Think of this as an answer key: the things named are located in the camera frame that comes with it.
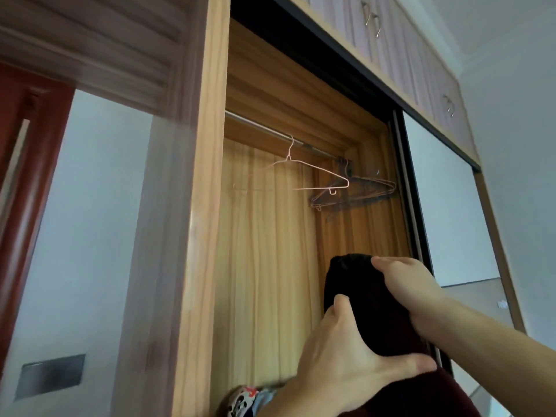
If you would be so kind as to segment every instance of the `right hand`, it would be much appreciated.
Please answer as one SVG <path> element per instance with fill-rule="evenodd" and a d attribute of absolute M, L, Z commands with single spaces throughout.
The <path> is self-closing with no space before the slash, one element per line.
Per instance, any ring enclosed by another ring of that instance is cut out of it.
<path fill-rule="evenodd" d="M 417 259 L 373 256 L 371 263 L 384 274 L 386 287 L 409 310 L 414 328 L 424 336 L 427 324 L 442 313 L 450 297 Z"/>

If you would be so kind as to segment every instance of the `closet rod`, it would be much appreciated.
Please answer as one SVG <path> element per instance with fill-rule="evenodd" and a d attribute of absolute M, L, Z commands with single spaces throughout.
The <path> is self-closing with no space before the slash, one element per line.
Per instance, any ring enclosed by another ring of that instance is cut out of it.
<path fill-rule="evenodd" d="M 226 110 L 226 117 L 230 117 L 236 121 L 239 121 L 241 123 L 244 123 L 246 125 L 250 125 L 251 127 L 254 127 L 256 129 L 262 130 L 265 133 L 270 134 L 271 136 L 277 137 L 278 139 L 282 139 L 285 140 L 287 142 L 291 143 L 291 140 L 294 139 L 294 143 L 296 145 L 302 146 L 305 149 L 308 149 L 310 151 L 313 151 L 316 154 L 319 154 L 321 156 L 324 156 L 326 158 L 332 158 L 333 160 L 340 160 L 339 158 L 335 157 L 332 154 L 329 154 L 327 152 L 321 151 L 320 149 L 308 144 L 308 143 L 304 143 L 300 140 L 297 140 L 295 138 L 293 138 L 292 136 L 289 136 L 287 134 L 284 133 L 280 133 L 277 130 L 271 129 L 270 127 L 267 127 L 266 125 L 262 125 L 261 123 L 257 123 L 256 121 L 250 120 L 248 118 L 245 118 L 243 116 L 240 116 L 239 114 L 233 113 L 232 111 L 228 111 Z"/>

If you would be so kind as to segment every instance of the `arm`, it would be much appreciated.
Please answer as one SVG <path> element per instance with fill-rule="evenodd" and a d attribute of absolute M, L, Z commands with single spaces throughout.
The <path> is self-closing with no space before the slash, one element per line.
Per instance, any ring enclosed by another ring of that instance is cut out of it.
<path fill-rule="evenodd" d="M 374 257 L 372 264 L 417 332 L 515 417 L 556 415 L 556 351 L 450 298 L 415 259 Z"/>
<path fill-rule="evenodd" d="M 338 294 L 315 328 L 288 381 L 259 417 L 336 417 L 365 404 L 384 386 L 436 370 L 431 357 L 381 357 L 363 342 L 351 304 Z"/>

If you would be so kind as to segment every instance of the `left hand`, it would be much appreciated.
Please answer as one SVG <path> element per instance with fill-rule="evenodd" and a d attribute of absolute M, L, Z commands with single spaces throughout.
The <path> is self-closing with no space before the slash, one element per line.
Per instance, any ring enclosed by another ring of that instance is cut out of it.
<path fill-rule="evenodd" d="M 338 294 L 303 347 L 297 381 L 306 392 L 319 392 L 339 414 L 362 406 L 392 382 L 435 370 L 435 361 L 424 354 L 372 352 L 359 334 L 349 299 Z"/>

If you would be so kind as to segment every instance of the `wardrobe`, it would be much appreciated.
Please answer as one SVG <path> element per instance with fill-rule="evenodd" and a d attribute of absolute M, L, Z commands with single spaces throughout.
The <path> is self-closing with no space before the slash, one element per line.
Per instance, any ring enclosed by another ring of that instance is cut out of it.
<path fill-rule="evenodd" d="M 293 376 L 337 255 L 524 331 L 459 84 L 397 0 L 79 1 L 2 0 L 0 60 L 155 115 L 112 415 Z M 352 202 L 348 167 L 391 190 Z"/>

